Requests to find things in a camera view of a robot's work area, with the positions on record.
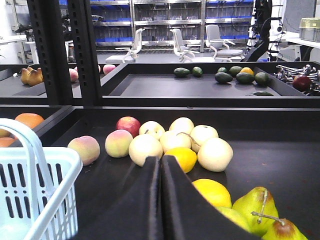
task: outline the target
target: orange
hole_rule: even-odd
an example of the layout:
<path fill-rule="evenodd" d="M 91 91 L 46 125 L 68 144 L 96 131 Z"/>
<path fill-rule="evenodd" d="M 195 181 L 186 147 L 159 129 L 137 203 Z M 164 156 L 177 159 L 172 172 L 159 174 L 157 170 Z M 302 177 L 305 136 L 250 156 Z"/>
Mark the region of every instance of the orange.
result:
<path fill-rule="evenodd" d="M 190 172 L 197 161 L 197 154 L 188 147 L 178 146 L 169 149 L 164 155 L 172 155 L 179 163 L 184 173 Z"/>
<path fill-rule="evenodd" d="M 247 73 L 247 74 L 251 74 L 252 76 L 255 75 L 254 71 L 252 71 L 252 69 L 250 67 L 247 67 L 247 66 L 242 68 L 240 73 Z"/>
<path fill-rule="evenodd" d="M 231 208 L 231 196 L 229 191 L 221 183 L 201 178 L 192 182 L 198 192 L 213 206 Z"/>
<path fill-rule="evenodd" d="M 12 137 L 0 137 L 0 148 L 9 147 L 14 141 Z"/>
<path fill-rule="evenodd" d="M 44 121 L 44 118 L 36 113 L 21 113 L 20 115 L 16 116 L 14 120 L 17 120 L 20 123 L 27 125 L 29 128 L 34 129 Z"/>

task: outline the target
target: orange fruit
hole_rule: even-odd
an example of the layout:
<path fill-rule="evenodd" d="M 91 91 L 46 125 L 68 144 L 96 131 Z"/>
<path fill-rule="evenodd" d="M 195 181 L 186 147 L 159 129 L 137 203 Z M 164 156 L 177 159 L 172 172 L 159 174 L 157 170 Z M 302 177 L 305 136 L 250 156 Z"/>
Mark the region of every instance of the orange fruit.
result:
<path fill-rule="evenodd" d="M 254 71 L 252 71 L 252 69 L 250 67 L 247 67 L 247 66 L 242 68 L 240 73 L 247 73 L 247 74 L 251 74 L 252 76 L 255 75 Z"/>
<path fill-rule="evenodd" d="M 0 148 L 9 147 L 14 141 L 12 137 L 0 137 Z"/>
<path fill-rule="evenodd" d="M 20 115 L 16 116 L 14 120 L 19 121 L 27 125 L 29 128 L 34 129 L 40 123 L 44 121 L 44 118 L 36 113 L 21 113 Z"/>
<path fill-rule="evenodd" d="M 164 155 L 174 156 L 184 173 L 190 172 L 197 161 L 197 154 L 184 146 L 171 148 Z"/>

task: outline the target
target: basket handle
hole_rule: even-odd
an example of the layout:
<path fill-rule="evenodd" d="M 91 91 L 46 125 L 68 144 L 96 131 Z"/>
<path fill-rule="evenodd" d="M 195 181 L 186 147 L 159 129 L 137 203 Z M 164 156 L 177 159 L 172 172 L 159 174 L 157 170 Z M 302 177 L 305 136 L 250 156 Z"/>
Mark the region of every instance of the basket handle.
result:
<path fill-rule="evenodd" d="M 36 178 L 36 159 L 39 163 L 39 167 L 42 173 L 42 178 L 44 181 L 44 186 L 46 189 L 47 197 L 51 197 L 54 193 L 54 184 L 51 179 L 49 168 L 46 162 L 45 154 L 42 148 L 42 143 L 37 136 L 37 134 L 28 126 L 23 123 L 8 119 L 0 118 L 0 129 L 7 130 L 14 134 L 22 143 L 22 146 L 26 149 L 27 157 L 27 179 L 28 179 L 28 192 L 30 193 L 30 215 L 31 221 L 34 222 L 38 213 L 38 196 L 37 196 L 37 186 Z"/>

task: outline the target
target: green pear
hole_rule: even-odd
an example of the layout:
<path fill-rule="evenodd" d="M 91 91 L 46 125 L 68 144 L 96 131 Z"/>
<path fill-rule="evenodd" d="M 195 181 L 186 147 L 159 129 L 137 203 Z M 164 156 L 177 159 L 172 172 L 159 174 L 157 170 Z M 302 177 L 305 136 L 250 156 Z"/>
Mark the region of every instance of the green pear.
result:
<path fill-rule="evenodd" d="M 275 220 L 252 215 L 251 212 L 258 212 L 260 214 L 275 217 L 279 216 L 274 198 L 270 191 L 263 186 L 257 186 L 246 195 L 240 197 L 234 202 L 232 209 L 241 213 L 246 218 L 249 223 L 251 233 L 259 237 L 266 234 L 267 230 Z"/>
<path fill-rule="evenodd" d="M 265 218 L 271 217 L 263 214 L 260 216 Z M 271 218 L 275 221 L 266 231 L 266 234 L 262 236 L 263 240 L 308 240 L 293 224 L 293 222 L 285 218 Z"/>
<path fill-rule="evenodd" d="M 215 208 L 222 213 L 226 218 L 231 220 L 234 224 L 238 225 L 240 228 L 246 230 L 248 233 L 251 233 L 250 226 L 248 224 L 247 219 L 242 216 L 241 213 L 236 210 L 225 207 L 225 206 L 215 206 Z"/>

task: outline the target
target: red fruit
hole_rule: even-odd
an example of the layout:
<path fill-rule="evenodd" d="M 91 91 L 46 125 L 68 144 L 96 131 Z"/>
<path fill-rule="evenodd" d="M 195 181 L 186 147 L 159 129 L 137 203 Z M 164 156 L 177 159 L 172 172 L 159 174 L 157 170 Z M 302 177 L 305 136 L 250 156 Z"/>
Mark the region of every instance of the red fruit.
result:
<path fill-rule="evenodd" d="M 299 90 L 300 92 L 304 92 L 310 89 L 311 79 L 305 75 L 298 76 L 294 78 L 292 82 L 292 86 Z"/>
<path fill-rule="evenodd" d="M 132 116 L 124 116 L 120 118 L 115 126 L 117 130 L 119 129 L 127 130 L 129 133 L 131 133 L 133 138 L 139 135 L 140 127 L 141 127 L 141 123 Z"/>

